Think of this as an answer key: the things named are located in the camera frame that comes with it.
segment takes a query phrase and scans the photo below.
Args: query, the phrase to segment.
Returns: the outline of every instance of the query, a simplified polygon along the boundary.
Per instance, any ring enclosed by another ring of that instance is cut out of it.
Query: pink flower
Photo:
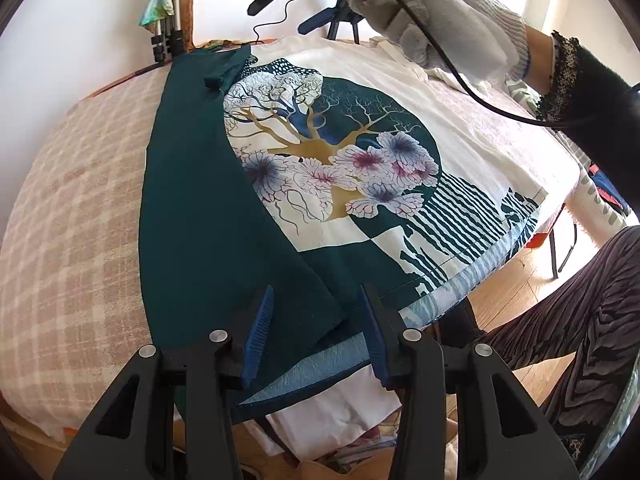
[[[409,218],[415,215],[423,204],[420,193],[402,194],[389,182],[369,181],[358,186],[358,190],[365,196],[347,202],[347,214],[359,218],[373,218],[378,214],[378,206],[383,205],[392,213],[401,218]]]
[[[356,189],[356,181],[343,168],[324,165],[316,158],[303,159],[294,179],[301,189],[319,197],[331,193],[331,186]]]
[[[414,175],[420,178],[421,184],[427,187],[436,187],[438,185],[438,170],[440,167],[433,159],[425,163],[424,171],[416,170]]]
[[[287,171],[292,170],[292,162],[285,157],[272,155],[266,150],[241,154],[244,174],[263,202],[281,200],[290,188],[291,180]]]
[[[388,182],[391,182],[394,187],[398,189],[413,189],[422,183],[417,171],[409,173],[405,171],[398,162],[394,162],[391,165],[391,172],[389,173]]]
[[[373,146],[369,146],[365,151],[354,144],[349,144],[335,155],[330,156],[329,160],[336,168],[342,168],[345,173],[363,180],[388,171],[388,162],[385,160],[382,150]]]

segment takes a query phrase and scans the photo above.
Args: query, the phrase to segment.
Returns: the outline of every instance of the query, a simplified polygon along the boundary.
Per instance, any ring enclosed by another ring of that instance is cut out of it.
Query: checkered blanket
[[[140,295],[145,149],[169,68],[81,102],[40,150],[0,251],[0,389],[77,428],[150,336]]]

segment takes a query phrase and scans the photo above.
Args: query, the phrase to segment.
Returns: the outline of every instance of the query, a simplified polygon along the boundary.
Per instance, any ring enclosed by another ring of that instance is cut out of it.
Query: black sleeve
[[[607,110],[629,89],[622,78],[584,49],[576,38],[554,32],[556,65],[551,91],[540,101],[545,121],[580,119]],[[601,119],[563,130],[609,177],[631,208],[640,212],[640,96]]]

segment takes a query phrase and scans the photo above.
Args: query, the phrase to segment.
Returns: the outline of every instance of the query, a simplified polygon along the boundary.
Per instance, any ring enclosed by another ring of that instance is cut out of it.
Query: work glove
[[[398,44],[409,60],[441,67],[440,56],[396,0],[347,0],[371,27]],[[524,22],[496,0],[404,0],[459,72],[473,82],[524,77],[529,47]]]

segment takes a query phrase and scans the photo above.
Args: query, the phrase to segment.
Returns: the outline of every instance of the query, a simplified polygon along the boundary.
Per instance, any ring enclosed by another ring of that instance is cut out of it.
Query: person's leg
[[[476,341],[512,370],[576,352],[541,409],[580,467],[640,348],[640,227],[619,232],[548,298]]]

